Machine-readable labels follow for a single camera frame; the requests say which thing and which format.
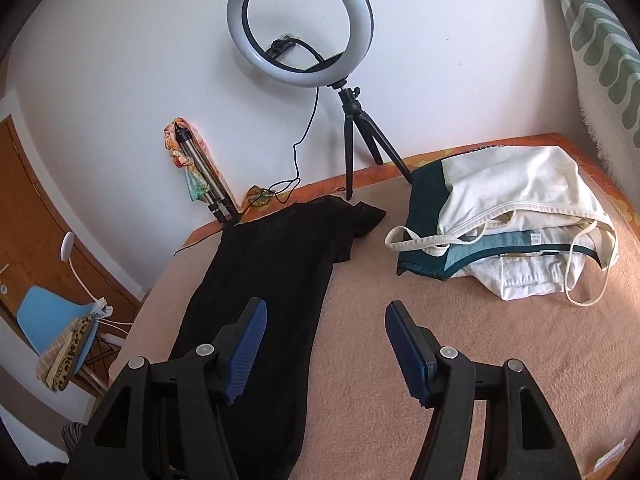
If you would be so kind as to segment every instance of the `door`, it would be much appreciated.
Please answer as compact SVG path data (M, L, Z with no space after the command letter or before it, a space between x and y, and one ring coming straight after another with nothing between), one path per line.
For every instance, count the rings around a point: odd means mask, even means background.
M77 304L93 302L73 276L69 264L60 260L60 243L68 230L37 182L11 118L0 122L0 269L8 264L0 274L0 281L7 288L0 300L14 316L33 285ZM105 297L113 307L111 319L133 322L140 302L78 240L71 258L78 276L92 294L96 298ZM107 328L107 331L118 334L117 330Z

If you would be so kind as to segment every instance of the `striped fabric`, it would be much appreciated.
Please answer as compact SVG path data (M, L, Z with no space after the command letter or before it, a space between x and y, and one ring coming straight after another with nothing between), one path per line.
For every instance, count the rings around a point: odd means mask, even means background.
M600 158L640 206L640 54L604 0L560 0L580 106Z

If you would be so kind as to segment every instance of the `silver screw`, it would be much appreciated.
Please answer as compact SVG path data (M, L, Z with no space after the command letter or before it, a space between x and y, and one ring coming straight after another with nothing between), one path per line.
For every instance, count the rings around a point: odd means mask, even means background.
M142 367L144 364L145 364L145 358L143 357L137 356L129 359L129 368L133 368L134 370L137 370L138 368Z
M209 343L204 343L196 348L196 354L202 355L202 356L211 355L213 354L213 350L214 350L213 345L210 345Z
M458 351L453 346L443 346L440 349L440 355L446 359L455 359L458 357Z
M507 366L514 372L521 372L524 370L524 363L518 359L509 359Z

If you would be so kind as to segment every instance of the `bed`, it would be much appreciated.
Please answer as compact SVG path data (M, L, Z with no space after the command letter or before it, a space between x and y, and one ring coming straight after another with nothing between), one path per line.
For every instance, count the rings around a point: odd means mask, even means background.
M574 307L564 294L503 302L473 278L439 282L411 273L396 276L397 255L384 243L404 223L409 185L388 165L356 172L354 197L387 211L367 237L356 240L351 261L336 264L322 305L309 370L302 454L292 479L409 478L430 412L409 396L386 338L384 309L402 300L418 325L441 344L470 359L525 362L546 395L577 460L592 471L597 458L640 428L640 216L598 166L558 134L499 140L421 154L406 160L419 167L436 158L486 145L558 145L580 167L613 218L620 237L619 262L603 299ZM294 202L329 194L342 177L296 190ZM281 206L268 203L249 218ZM222 233L210 224L194 232L146 299L116 361L113 380L128 359L143 355L162 362L170 354L184 311L209 266ZM599 290L602 274L588 263L573 295ZM463 478L475 478L481 451L484 407L476 403Z

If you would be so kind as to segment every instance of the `white ring light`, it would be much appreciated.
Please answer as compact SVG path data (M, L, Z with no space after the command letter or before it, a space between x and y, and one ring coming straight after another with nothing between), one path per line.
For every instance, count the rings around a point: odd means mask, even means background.
M226 23L238 50L264 74L293 86L328 86L347 77L356 69L367 54L373 38L373 13L369 0L342 2L349 15L350 34L347 48L330 64L320 64L308 70L286 66L264 53L249 30L246 16L249 0L229 0L226 4Z

